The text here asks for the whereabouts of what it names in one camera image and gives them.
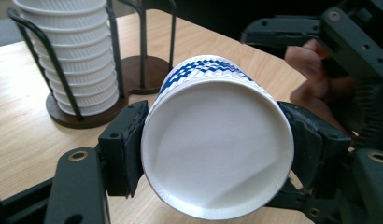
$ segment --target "stacked white cup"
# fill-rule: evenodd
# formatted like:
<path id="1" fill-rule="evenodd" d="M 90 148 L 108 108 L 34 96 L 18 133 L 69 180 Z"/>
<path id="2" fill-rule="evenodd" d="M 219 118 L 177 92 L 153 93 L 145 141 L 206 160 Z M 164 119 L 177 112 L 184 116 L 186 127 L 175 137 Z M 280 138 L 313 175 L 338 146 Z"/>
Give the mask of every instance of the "stacked white cup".
<path id="1" fill-rule="evenodd" d="M 107 25 L 106 0 L 13 0 L 21 16 L 50 40 L 82 116 L 108 110 L 119 99 Z M 45 69 L 58 106 L 75 115 L 43 43 L 33 33 L 39 63 Z"/>

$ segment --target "hand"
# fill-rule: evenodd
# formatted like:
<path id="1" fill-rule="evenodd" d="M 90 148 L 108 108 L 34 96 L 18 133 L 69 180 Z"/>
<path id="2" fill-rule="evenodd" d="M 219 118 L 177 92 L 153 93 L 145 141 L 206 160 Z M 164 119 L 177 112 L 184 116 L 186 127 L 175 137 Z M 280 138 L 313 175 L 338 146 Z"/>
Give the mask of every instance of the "hand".
<path id="1" fill-rule="evenodd" d="M 315 39 L 302 47 L 287 48 L 285 61 L 307 78 L 291 93 L 291 102 L 305 107 L 344 133 L 353 135 L 334 117 L 328 104 L 351 98 L 357 82 L 352 77 L 329 79 L 322 63 L 329 56 L 329 52 Z"/>

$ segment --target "blue patterned cup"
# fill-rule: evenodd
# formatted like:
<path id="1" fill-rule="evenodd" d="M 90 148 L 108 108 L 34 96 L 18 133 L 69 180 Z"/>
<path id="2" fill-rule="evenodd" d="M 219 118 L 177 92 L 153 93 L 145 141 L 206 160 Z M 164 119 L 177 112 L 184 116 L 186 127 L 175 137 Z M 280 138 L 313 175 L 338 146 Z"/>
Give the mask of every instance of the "blue patterned cup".
<path id="1" fill-rule="evenodd" d="M 146 177 L 178 211 L 229 219 L 268 203 L 293 159 L 276 101 L 235 63 L 190 58 L 166 77 L 141 141 Z"/>

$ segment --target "table surface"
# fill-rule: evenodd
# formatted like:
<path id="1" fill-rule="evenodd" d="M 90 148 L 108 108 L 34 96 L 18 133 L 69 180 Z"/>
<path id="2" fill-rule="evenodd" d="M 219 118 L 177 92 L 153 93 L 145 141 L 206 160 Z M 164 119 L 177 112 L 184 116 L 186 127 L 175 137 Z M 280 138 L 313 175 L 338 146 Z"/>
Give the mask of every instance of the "table surface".
<path id="1" fill-rule="evenodd" d="M 168 60 L 171 17 L 148 11 L 148 54 Z M 121 57 L 139 54 L 137 14 L 118 18 Z M 177 19 L 174 65 L 196 55 L 212 54 L 237 63 L 277 101 L 304 78 L 277 57 Z M 0 198 L 4 200 L 54 176 L 57 160 L 77 147 L 95 147 L 106 125 L 88 130 L 65 128 L 46 110 L 49 89 L 24 42 L 0 47 Z M 131 95 L 130 103 L 152 95 Z M 312 223 L 297 211 L 261 208 L 249 215 L 207 221 L 181 214 L 162 202 L 142 176 L 134 198 L 109 197 L 112 223 Z"/>

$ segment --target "round brown wooden base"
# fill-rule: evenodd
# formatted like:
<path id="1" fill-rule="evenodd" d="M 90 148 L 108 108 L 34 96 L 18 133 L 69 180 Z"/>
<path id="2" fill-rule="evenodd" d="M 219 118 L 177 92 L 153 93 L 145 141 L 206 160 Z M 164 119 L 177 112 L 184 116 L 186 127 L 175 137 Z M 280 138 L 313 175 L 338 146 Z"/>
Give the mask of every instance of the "round brown wooden base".
<path id="1" fill-rule="evenodd" d="M 169 63 L 165 60 L 148 56 L 145 59 L 145 85 L 143 86 L 140 85 L 140 56 L 125 58 L 121 60 L 125 96 L 107 111 L 78 120 L 76 116 L 64 113 L 51 94 L 47 97 L 46 108 L 51 118 L 64 127 L 72 129 L 95 128 L 116 118 L 121 110 L 128 105 L 129 95 L 148 95 L 159 92 L 170 69 Z"/>

